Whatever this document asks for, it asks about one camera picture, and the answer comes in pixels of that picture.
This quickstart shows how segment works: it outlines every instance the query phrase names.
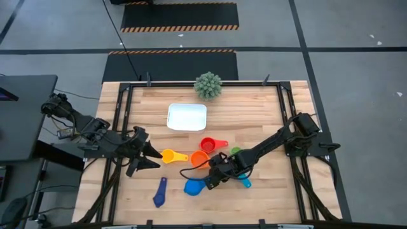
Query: black floor mat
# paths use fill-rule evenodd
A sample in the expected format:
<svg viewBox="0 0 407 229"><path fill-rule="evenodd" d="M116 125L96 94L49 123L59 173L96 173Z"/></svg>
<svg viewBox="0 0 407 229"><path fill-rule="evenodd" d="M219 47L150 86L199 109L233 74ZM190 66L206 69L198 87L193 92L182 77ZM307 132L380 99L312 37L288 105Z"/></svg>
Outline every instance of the black floor mat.
<svg viewBox="0 0 407 229"><path fill-rule="evenodd" d="M196 80L212 72L222 80L238 80L236 53L225 49L166 49L128 51L135 70L146 81ZM107 58L103 82L137 81L125 51L111 52Z"/></svg>
<svg viewBox="0 0 407 229"><path fill-rule="evenodd" d="M238 27L236 3L129 3L121 23L122 32L225 31Z"/></svg>

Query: orange measuring cup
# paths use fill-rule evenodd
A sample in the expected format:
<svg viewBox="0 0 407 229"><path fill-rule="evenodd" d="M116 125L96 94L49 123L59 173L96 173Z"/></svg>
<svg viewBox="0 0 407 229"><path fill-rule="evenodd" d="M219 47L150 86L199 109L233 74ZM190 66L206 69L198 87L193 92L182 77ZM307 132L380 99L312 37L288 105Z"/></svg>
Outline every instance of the orange measuring cup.
<svg viewBox="0 0 407 229"><path fill-rule="evenodd" d="M197 151L193 152L193 154L191 155L191 163L192 163L192 166L194 166L194 167L199 166L200 164L204 163L207 160L209 160L209 156L204 151L197 150ZM198 169L204 169L207 167L209 167L208 162L203 164Z"/></svg>

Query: spiky green ball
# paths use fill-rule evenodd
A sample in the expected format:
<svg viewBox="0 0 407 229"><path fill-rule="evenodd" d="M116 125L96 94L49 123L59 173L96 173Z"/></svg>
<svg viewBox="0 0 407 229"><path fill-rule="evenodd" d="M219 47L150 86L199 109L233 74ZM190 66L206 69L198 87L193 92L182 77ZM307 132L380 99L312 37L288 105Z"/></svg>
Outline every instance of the spiky green ball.
<svg viewBox="0 0 407 229"><path fill-rule="evenodd" d="M202 74L197 78L193 88L198 92L199 98L205 101L211 101L221 94L221 78L211 72Z"/></svg>

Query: white plastic tray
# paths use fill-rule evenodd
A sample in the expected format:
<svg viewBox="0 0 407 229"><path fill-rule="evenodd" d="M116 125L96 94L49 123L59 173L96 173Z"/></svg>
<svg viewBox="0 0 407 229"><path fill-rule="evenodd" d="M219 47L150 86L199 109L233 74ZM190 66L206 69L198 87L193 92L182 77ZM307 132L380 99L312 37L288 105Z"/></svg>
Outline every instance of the white plastic tray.
<svg viewBox="0 0 407 229"><path fill-rule="evenodd" d="M206 127L207 108L202 104L171 104L167 126L172 130L199 132Z"/></svg>

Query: gray floor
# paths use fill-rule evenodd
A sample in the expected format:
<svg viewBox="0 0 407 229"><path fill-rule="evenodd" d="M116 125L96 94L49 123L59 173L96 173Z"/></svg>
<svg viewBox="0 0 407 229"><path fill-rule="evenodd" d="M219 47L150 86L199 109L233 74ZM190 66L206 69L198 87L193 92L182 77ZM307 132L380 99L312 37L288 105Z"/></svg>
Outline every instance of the gray floor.
<svg viewBox="0 0 407 229"><path fill-rule="evenodd" d="M157 2L186 2L161 0ZM299 47L288 0L236 0L239 31L121 34L128 48ZM0 30L17 0L0 0ZM295 0L308 47L407 46L403 0ZM117 26L123 6L107 5ZM0 50L121 48L101 0L25 0ZM407 53L311 53L352 219L407 225ZM0 55L0 73L56 74L57 88L98 97L107 54ZM307 80L301 53L238 52L241 80ZM69 96L82 113L97 101ZM46 120L44 127L56 128ZM42 131L40 139L58 142ZM75 192L49 194L43 204L71 206ZM56 225L72 212L49 215Z"/></svg>

